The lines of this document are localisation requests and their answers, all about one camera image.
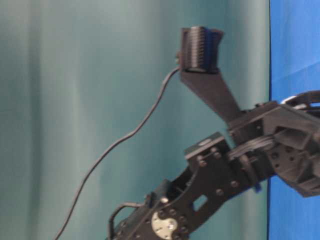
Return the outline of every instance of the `bolt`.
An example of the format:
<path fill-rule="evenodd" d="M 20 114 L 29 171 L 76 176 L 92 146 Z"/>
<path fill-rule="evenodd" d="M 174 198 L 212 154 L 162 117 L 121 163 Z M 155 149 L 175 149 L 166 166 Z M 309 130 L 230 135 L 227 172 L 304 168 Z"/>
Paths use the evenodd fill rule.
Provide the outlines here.
<path fill-rule="evenodd" d="M 221 158 L 221 153 L 220 152 L 215 152 L 214 154 L 213 154 L 213 156 L 216 158 L 216 159 L 219 159 L 219 158 Z"/>
<path fill-rule="evenodd" d="M 162 202 L 163 204 L 166 204 L 167 202 L 169 202 L 169 199 L 165 196 L 163 196 L 161 199 L 160 199 L 160 202 Z"/>
<path fill-rule="evenodd" d="M 187 221 L 187 219 L 186 219 L 185 216 L 180 216 L 180 217 L 179 217 L 179 220 L 180 220 L 181 222 L 186 222 L 186 221 Z"/>
<path fill-rule="evenodd" d="M 237 181 L 232 181 L 231 182 L 231 187 L 236 188 L 239 186 L 239 183 Z"/>
<path fill-rule="evenodd" d="M 224 191 L 219 188 L 219 189 L 217 189 L 217 190 L 215 191 L 215 193 L 216 193 L 218 196 L 222 196 L 222 195 L 224 194 Z"/>
<path fill-rule="evenodd" d="M 159 217 L 164 217 L 164 216 L 165 216 L 165 212 L 164 212 L 163 210 L 160 210 L 160 211 L 158 212 L 158 216 L 159 216 Z"/>
<path fill-rule="evenodd" d="M 207 166 L 207 162 L 204 160 L 201 160 L 201 161 L 199 161 L 199 165 L 200 165 L 200 167 L 205 167 L 205 166 Z"/>
<path fill-rule="evenodd" d="M 175 235 L 173 239 L 174 240 L 181 240 L 181 237 L 179 235 Z"/>
<path fill-rule="evenodd" d="M 181 227 L 181 232 L 183 234 L 186 234 L 187 232 L 189 232 L 189 229 L 186 226 Z"/>
<path fill-rule="evenodd" d="M 174 215 L 177 214 L 177 211 L 172 208 L 172 209 L 169 210 L 169 214 L 172 215 L 172 216 L 174 216 Z"/>
<path fill-rule="evenodd" d="M 218 151 L 218 148 L 216 148 L 216 147 L 214 146 L 214 147 L 210 148 L 210 151 L 211 151 L 212 153 L 215 153 L 215 152 Z"/>

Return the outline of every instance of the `blue backdrop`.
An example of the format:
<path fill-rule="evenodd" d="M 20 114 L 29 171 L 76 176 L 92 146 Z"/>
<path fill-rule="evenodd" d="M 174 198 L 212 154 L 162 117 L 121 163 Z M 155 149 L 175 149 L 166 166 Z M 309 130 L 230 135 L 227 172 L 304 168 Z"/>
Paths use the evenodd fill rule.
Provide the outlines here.
<path fill-rule="evenodd" d="M 320 89 L 320 1 L 270 0 L 271 98 Z M 320 239 L 320 196 L 270 181 L 269 240 Z"/>

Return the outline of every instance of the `black plastic part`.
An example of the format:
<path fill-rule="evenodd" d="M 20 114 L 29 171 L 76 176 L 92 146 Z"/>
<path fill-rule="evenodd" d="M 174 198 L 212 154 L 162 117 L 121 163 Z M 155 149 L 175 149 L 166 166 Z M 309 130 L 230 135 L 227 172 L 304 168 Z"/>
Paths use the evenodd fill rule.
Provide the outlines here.
<path fill-rule="evenodd" d="M 182 29 L 180 50 L 181 81 L 229 124 L 229 122 L 239 118 L 243 113 L 224 82 L 220 70 L 217 68 L 218 45 L 223 33 L 215 29 L 209 30 L 206 28 L 204 31 L 209 36 L 202 39 L 192 35 L 190 28 Z M 199 38 L 202 41 L 199 45 L 202 47 L 191 51 L 190 45 Z M 210 52 L 210 60 L 204 61 L 203 64 L 195 64 L 192 68 L 189 62 L 192 59 L 199 59 L 202 51 L 206 54 Z"/>
<path fill-rule="evenodd" d="M 217 68 L 222 32 L 190 31 L 182 30 L 181 80 L 228 124 L 236 148 L 230 150 L 218 132 L 189 147 L 188 167 L 174 181 L 163 181 L 115 228 L 117 240 L 164 240 L 152 229 L 155 212 L 176 220 L 173 240 L 187 240 L 224 202 L 275 174 L 304 197 L 320 195 L 320 107 L 311 105 L 320 102 L 320 91 L 241 111 Z M 201 196 L 206 202 L 195 208 Z"/>

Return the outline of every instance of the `black robotic arm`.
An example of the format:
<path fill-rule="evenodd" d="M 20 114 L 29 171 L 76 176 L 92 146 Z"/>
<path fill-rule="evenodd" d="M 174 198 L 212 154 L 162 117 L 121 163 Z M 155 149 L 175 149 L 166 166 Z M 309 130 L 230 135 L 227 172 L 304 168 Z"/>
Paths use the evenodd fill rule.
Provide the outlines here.
<path fill-rule="evenodd" d="M 185 240 L 227 200 L 278 175 L 302 196 L 320 194 L 320 91 L 241 111 L 217 68 L 223 33 L 184 28 L 181 81 L 227 124 L 236 147 L 216 132 L 185 150 L 187 168 L 144 203 L 125 203 L 109 220 L 109 240 Z M 198 198 L 205 202 L 196 207 Z M 136 208 L 114 228 L 124 207 Z"/>

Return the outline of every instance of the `black cable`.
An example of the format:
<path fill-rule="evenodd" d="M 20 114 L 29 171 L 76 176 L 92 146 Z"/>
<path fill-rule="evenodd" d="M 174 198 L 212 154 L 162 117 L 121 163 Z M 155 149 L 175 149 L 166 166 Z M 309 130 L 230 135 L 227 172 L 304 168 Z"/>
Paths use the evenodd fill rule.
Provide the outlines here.
<path fill-rule="evenodd" d="M 170 78 L 179 70 L 179 67 L 176 67 L 175 69 L 173 69 L 170 73 L 168 73 L 168 75 L 164 78 L 162 85 L 161 85 L 161 89 L 160 92 L 158 94 L 158 97 L 155 101 L 155 103 L 152 105 L 150 111 L 145 115 L 144 119 L 142 120 L 142 122 L 131 132 L 129 132 L 127 135 L 123 136 L 122 138 L 118 139 L 117 141 L 115 141 L 114 143 L 112 143 L 105 151 L 104 153 L 96 160 L 96 162 L 93 164 L 93 166 L 90 168 L 90 170 L 88 171 L 88 173 L 85 175 L 85 177 L 83 178 L 80 187 L 78 188 L 74 199 L 72 201 L 72 205 L 71 208 L 68 212 L 68 215 L 66 217 L 66 219 L 64 220 L 64 223 L 62 225 L 62 227 L 60 228 L 60 230 L 57 232 L 57 234 L 54 237 L 54 240 L 58 240 L 61 236 L 61 234 L 64 232 L 70 218 L 71 215 L 75 209 L 75 206 L 77 204 L 79 195 L 82 191 L 82 189 L 84 188 L 84 185 L 86 184 L 86 181 L 88 180 L 89 176 L 91 175 L 91 173 L 96 169 L 96 167 L 99 165 L 99 163 L 101 163 L 101 161 L 105 158 L 105 156 L 111 152 L 112 149 L 114 149 L 117 145 L 119 145 L 120 143 L 124 142 L 125 140 L 131 138 L 133 135 L 135 135 L 141 128 L 142 126 L 146 123 L 146 121 L 150 118 L 151 114 L 154 112 L 154 110 L 156 109 L 156 107 L 158 106 L 164 91 L 166 89 L 166 86 L 170 80 Z"/>
<path fill-rule="evenodd" d="M 144 205 L 143 203 L 125 202 L 125 203 L 121 204 L 120 206 L 118 206 L 109 218 L 109 225 L 108 225 L 109 238 L 108 238 L 108 240 L 112 240 L 115 236 L 114 220 L 115 220 L 115 217 L 118 215 L 118 213 L 124 208 L 137 209 L 137 208 L 142 207 L 143 205 Z"/>

